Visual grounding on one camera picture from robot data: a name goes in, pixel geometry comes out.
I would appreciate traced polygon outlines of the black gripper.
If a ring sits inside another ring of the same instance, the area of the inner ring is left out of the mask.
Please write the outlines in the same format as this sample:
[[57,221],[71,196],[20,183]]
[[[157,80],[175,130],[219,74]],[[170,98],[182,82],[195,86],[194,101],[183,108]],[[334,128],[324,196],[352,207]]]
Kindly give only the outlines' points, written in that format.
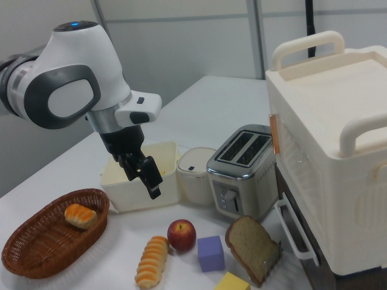
[[131,126],[116,132],[100,134],[100,137],[114,160],[124,170],[129,181],[140,178],[151,199],[161,195],[159,185],[163,182],[161,173],[152,156],[145,158],[141,151],[144,134],[140,127]]

